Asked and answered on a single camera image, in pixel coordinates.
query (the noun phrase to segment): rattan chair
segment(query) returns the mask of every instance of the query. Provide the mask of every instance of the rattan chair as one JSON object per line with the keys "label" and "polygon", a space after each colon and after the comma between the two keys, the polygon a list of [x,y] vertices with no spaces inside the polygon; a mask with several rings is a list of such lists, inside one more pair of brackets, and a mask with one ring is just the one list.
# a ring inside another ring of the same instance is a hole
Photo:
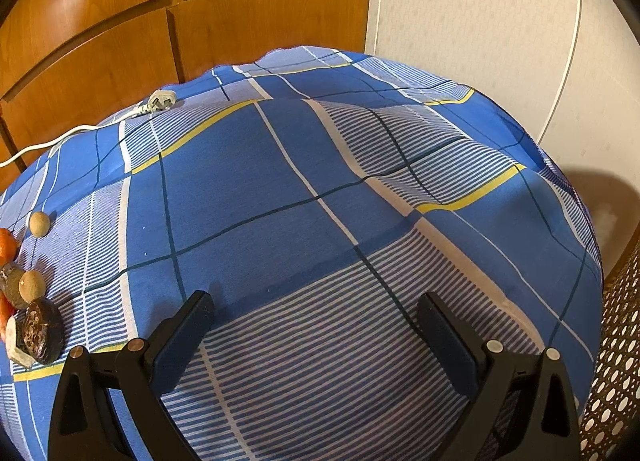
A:
{"label": "rattan chair", "polygon": [[605,281],[598,364],[580,424],[585,461],[613,452],[640,405],[639,262],[640,225]]}

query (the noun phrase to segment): brown seed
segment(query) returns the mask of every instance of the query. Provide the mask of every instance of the brown seed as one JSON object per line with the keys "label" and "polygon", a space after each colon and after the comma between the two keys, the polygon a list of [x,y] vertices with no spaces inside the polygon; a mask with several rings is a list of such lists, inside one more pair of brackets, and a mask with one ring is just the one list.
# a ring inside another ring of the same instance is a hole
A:
{"label": "brown seed", "polygon": [[31,369],[35,360],[24,351],[22,327],[13,316],[6,323],[6,341],[4,345],[6,347],[6,355],[13,363],[21,365],[25,369]]}
{"label": "brown seed", "polygon": [[20,295],[20,279],[23,275],[24,270],[16,263],[6,263],[0,268],[0,288],[15,309],[27,309],[29,305]]}
{"label": "brown seed", "polygon": [[28,354],[41,364],[58,359],[65,345],[60,311],[52,301],[40,297],[30,303],[22,324],[22,338]]}
{"label": "brown seed", "polygon": [[20,296],[27,304],[30,304],[33,299],[44,297],[47,291],[47,284],[37,269],[30,269],[21,276],[18,288],[20,289]]}
{"label": "brown seed", "polygon": [[29,218],[29,229],[34,237],[44,237],[49,233],[51,221],[44,212],[34,212]]}

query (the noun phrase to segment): bed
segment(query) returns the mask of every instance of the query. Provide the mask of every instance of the bed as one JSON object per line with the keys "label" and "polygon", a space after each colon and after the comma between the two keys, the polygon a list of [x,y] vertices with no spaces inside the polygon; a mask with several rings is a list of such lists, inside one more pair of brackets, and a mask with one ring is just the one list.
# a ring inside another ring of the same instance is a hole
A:
{"label": "bed", "polygon": [[[25,371],[0,351],[0,422],[26,460],[46,459],[69,349],[148,336],[196,289],[216,323],[163,401],[203,460],[432,452],[466,400],[415,332],[426,290],[485,339],[557,348],[582,410],[602,317],[593,228],[497,104],[311,46],[164,89],[174,107],[117,124],[126,110],[114,113],[0,199],[18,263],[44,274],[65,321],[52,365]],[[36,211],[54,220],[39,239],[26,228]]]}

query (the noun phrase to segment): textured wallpaper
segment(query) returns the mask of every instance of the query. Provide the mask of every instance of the textured wallpaper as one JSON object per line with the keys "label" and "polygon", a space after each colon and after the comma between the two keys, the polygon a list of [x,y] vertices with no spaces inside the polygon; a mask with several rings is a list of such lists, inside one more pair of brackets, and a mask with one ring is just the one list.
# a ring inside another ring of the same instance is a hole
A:
{"label": "textured wallpaper", "polygon": [[574,59],[542,147],[587,203],[613,266],[640,218],[640,47],[612,0],[582,0]]}
{"label": "textured wallpaper", "polygon": [[613,2],[370,6],[367,51],[469,84],[542,138],[585,198],[609,271],[640,217],[640,48]]}

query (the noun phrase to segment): yellow stripe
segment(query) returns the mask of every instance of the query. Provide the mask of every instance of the yellow stripe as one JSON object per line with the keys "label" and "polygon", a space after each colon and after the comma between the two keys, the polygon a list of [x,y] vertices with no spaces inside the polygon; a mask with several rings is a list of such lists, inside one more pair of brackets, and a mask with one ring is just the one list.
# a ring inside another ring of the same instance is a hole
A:
{"label": "yellow stripe", "polygon": [[[226,116],[230,115],[231,113],[233,113],[235,111],[238,111],[238,109],[242,109],[243,107],[245,107],[245,106],[247,106],[249,104],[252,104],[253,102],[258,102],[258,101],[259,100],[245,100],[244,102],[239,102],[238,104],[234,104],[234,105],[232,105],[232,106],[230,106],[230,107],[228,107],[226,109],[223,109],[218,114],[213,115],[212,117],[208,118],[203,123],[201,123],[199,126],[193,128],[191,131],[189,131],[184,136],[182,136],[181,138],[176,140],[174,143],[172,143],[172,145],[170,145],[169,147],[164,149],[164,151],[161,152],[162,157],[165,158],[169,154],[171,154],[172,152],[177,151],[178,149],[181,148],[181,146],[186,144],[190,139],[195,138],[202,131],[204,131],[207,128],[210,128],[213,124],[215,124],[216,122],[219,122],[220,120],[222,120],[222,118],[225,118]],[[146,167],[150,167],[151,165],[153,165],[158,160],[159,160],[159,158],[158,158],[158,155],[156,154],[154,157],[150,158],[149,160],[146,160],[146,162],[144,164],[138,165],[136,168],[134,168],[131,171],[131,173],[132,174],[137,174],[140,171],[145,170]]]}
{"label": "yellow stripe", "polygon": [[442,104],[463,104],[465,103],[468,99],[471,98],[471,95],[474,93],[473,89],[469,89],[468,93],[466,95],[464,95],[460,100],[440,100],[440,101],[436,101],[436,102],[425,102],[424,105],[426,106],[439,106]]}
{"label": "yellow stripe", "polygon": [[[107,353],[108,351],[120,351],[125,343],[122,344],[113,344],[111,346],[105,346],[100,349],[96,349],[92,351],[94,353]],[[62,372],[62,368],[65,366],[65,362],[60,362],[60,364],[55,365],[47,365],[46,367],[40,367],[38,369],[34,369],[33,371],[27,371],[26,373],[18,373],[14,375],[14,381],[31,381],[38,380],[40,378],[46,378],[48,376],[59,375]]]}
{"label": "yellow stripe", "polygon": [[457,201],[446,204],[423,203],[418,205],[416,210],[423,214],[426,214],[431,210],[459,210],[478,201],[482,196],[485,196],[485,194],[489,194],[493,189],[513,178],[518,171],[523,170],[524,168],[526,168],[524,165],[515,164],[513,167],[508,168],[508,170],[505,170],[500,174],[500,176],[493,178],[489,183],[485,183],[480,188],[474,190],[471,194],[467,194],[465,197],[458,199]]}

